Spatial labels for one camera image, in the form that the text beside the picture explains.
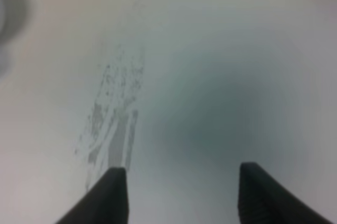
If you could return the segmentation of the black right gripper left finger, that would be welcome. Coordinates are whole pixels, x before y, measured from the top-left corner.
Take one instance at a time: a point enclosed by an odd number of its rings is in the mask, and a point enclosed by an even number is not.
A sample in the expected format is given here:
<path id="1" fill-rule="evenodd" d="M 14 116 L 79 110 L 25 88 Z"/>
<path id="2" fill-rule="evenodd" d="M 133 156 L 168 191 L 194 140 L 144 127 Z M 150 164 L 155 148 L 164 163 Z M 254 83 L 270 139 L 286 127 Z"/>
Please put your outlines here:
<path id="1" fill-rule="evenodd" d="M 125 168 L 110 168 L 59 224 L 127 224 L 129 203 Z"/>

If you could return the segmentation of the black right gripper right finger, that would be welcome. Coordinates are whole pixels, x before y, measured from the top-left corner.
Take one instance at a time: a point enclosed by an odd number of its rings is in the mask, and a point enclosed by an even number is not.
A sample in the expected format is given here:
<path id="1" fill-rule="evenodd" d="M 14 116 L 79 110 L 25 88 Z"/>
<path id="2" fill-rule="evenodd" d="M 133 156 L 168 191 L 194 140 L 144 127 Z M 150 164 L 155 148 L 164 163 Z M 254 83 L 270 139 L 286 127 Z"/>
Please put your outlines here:
<path id="1" fill-rule="evenodd" d="M 331 223 L 286 190 L 255 162 L 243 162 L 239 172 L 240 223 Z"/>

